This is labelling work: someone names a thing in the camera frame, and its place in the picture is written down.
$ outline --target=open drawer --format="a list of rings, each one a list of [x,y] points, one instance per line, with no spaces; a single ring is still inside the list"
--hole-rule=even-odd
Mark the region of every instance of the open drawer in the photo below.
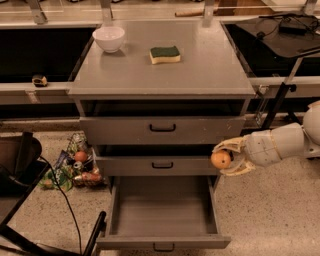
[[[214,188],[218,176],[116,177],[100,249],[223,249]]]

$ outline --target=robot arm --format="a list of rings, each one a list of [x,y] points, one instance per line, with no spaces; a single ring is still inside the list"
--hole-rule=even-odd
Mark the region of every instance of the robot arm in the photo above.
[[[228,152],[233,152],[233,161],[228,159]],[[291,156],[320,156],[320,101],[309,105],[302,126],[292,123],[225,140],[215,146],[211,161],[222,174],[235,176]]]

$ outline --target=drawer handle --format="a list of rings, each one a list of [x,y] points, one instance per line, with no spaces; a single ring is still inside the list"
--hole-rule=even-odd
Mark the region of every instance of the drawer handle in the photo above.
[[[173,162],[170,163],[152,163],[153,169],[171,169],[173,167]]]
[[[175,248],[174,243],[172,244],[172,249],[158,249],[158,248],[156,248],[156,243],[153,243],[153,250],[155,252],[173,252],[174,248]]]
[[[176,130],[176,124],[173,124],[171,127],[156,127],[152,124],[149,125],[149,129],[152,132],[174,132]]]

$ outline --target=gray drawer cabinet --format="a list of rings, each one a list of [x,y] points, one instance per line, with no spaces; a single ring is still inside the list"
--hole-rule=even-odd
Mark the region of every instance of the gray drawer cabinet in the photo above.
[[[240,135],[249,80],[218,21],[113,22],[126,30],[125,45],[106,54],[93,43],[69,92],[112,194],[97,247],[225,248],[210,156]],[[152,65],[159,43],[174,43],[182,61]]]

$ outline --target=power cord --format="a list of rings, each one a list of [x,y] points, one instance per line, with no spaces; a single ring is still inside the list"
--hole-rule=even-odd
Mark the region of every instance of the power cord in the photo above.
[[[271,20],[278,20],[279,18],[278,17],[275,17],[275,18],[267,18],[267,17],[262,17],[264,19],[271,19]],[[256,39],[257,40],[263,40],[266,36],[269,36],[271,34],[273,34],[277,29],[279,28],[279,24],[277,22],[275,22],[275,25],[273,27],[273,29],[270,31],[270,32],[264,32],[262,30],[260,30],[257,34],[256,34]]]
[[[51,164],[49,163],[49,161],[48,161],[47,159],[45,159],[43,156],[40,156],[40,158],[48,164],[49,168],[51,169],[52,175],[53,175],[53,177],[54,177],[54,181],[55,181],[58,189],[60,190],[60,192],[61,192],[62,195],[64,196],[66,202],[67,202],[67,205],[68,205],[68,207],[69,207],[69,210],[70,210],[70,212],[71,212],[72,218],[73,218],[74,223],[75,223],[76,228],[77,228],[77,233],[78,233],[78,238],[79,238],[80,255],[82,255],[81,233],[80,233],[80,229],[79,229],[79,226],[78,226],[77,219],[76,219],[76,217],[75,217],[75,215],[74,215],[74,212],[73,212],[72,207],[71,207],[71,205],[70,205],[70,202],[69,202],[69,200],[68,200],[68,197],[67,197],[67,195],[64,193],[64,191],[61,189],[61,187],[60,187],[60,185],[59,185],[59,182],[58,182],[58,180],[57,180],[57,177],[56,177],[55,170],[52,168],[52,165],[51,165]]]
[[[315,33],[315,31],[319,28],[319,19],[317,19],[314,16],[311,16],[310,18],[312,19],[312,22],[309,24],[306,24],[306,23],[302,22],[301,20],[299,20],[297,17],[292,17],[292,19],[294,19],[297,23],[304,26],[307,31]]]

